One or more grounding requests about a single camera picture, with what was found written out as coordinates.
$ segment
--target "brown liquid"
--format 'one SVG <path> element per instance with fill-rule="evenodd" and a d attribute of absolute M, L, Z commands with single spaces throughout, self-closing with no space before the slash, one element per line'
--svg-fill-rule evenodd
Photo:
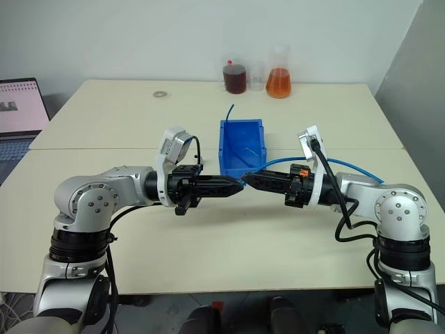
<path fill-rule="evenodd" d="M 266 91 L 275 99 L 283 99 L 291 94 L 291 75 L 285 68 L 274 68 L 270 71 Z"/>
<path fill-rule="evenodd" d="M 246 75 L 242 65 L 226 65 L 222 71 L 227 92 L 241 94 L 245 92 Z"/>

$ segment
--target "white table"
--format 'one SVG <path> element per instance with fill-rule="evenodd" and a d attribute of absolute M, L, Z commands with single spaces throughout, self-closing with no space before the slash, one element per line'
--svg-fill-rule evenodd
<path fill-rule="evenodd" d="M 404 150 L 328 150 L 388 183 L 418 187 L 429 206 L 432 260 L 445 283 L 445 215 Z M 0 188 L 0 291 L 35 292 L 50 246 L 55 188 L 74 175 L 113 166 L 154 164 L 156 150 L 32 150 Z M 269 150 L 269 159 L 301 154 Z M 203 150 L 204 172 L 218 174 L 218 151 Z M 275 170 L 289 170 L 289 163 Z M 334 171 L 348 170 L 334 165 Z M 132 212 L 113 233 L 122 294 L 370 287 L 370 241 L 340 244 L 340 215 L 284 206 L 284 196 L 247 187 L 231 198 L 205 198 L 185 216 L 151 207 Z M 363 232 L 371 232 L 363 227 Z"/>
<path fill-rule="evenodd" d="M 168 95 L 154 97 L 156 90 Z M 299 148 L 297 134 L 314 124 L 326 148 L 402 148 L 364 84 L 294 84 L 277 100 L 264 90 L 229 94 L 212 82 L 120 80 L 86 81 L 31 148 L 157 148 L 163 131 L 180 125 L 215 149 L 232 103 L 231 119 L 263 120 L 268 149 Z"/>

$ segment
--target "blue storage box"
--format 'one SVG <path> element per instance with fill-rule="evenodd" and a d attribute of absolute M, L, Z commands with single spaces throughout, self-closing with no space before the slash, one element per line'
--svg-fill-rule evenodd
<path fill-rule="evenodd" d="M 241 178 L 266 163 L 264 128 L 261 120 L 221 120 L 220 173 Z"/>

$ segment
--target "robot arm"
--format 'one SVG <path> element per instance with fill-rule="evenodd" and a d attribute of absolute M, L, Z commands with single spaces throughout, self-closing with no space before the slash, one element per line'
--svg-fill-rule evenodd
<path fill-rule="evenodd" d="M 285 205 L 311 208 L 315 202 L 339 212 L 336 189 L 314 152 L 312 144 L 319 145 L 319 152 L 325 155 L 314 128 L 298 136 L 307 161 L 314 160 L 313 172 L 309 166 L 293 164 L 290 173 L 263 170 L 244 175 L 243 181 L 258 190 L 283 193 Z M 372 253 L 375 269 L 382 277 L 375 282 L 378 323 L 390 327 L 394 334 L 445 333 L 436 325 L 436 309 L 425 303 L 437 303 L 437 289 L 435 267 L 430 261 L 430 233 L 425 224 L 428 207 L 422 193 L 407 184 L 380 184 L 362 175 L 337 173 L 334 178 L 350 214 L 377 222 Z M 350 241 L 341 238 L 340 232 L 336 233 L 337 240 Z"/>
<path fill-rule="evenodd" d="M 8 333 L 80 333 L 104 316 L 111 282 L 101 272 L 110 260 L 107 248 L 115 241 L 111 219 L 118 210 L 156 203 L 184 215 L 203 197 L 227 197 L 243 189 L 232 177 L 201 176 L 200 157 L 196 165 L 177 165 L 193 138 L 182 128 L 168 129 L 156 170 L 121 166 L 72 177 L 57 188 L 54 201 L 60 213 L 44 258 L 34 318 Z"/>

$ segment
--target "laptop screen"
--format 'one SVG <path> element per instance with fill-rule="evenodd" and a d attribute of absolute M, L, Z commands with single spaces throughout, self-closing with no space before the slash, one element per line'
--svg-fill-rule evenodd
<path fill-rule="evenodd" d="M 0 136 L 37 134 L 48 122 L 34 78 L 0 80 Z"/>

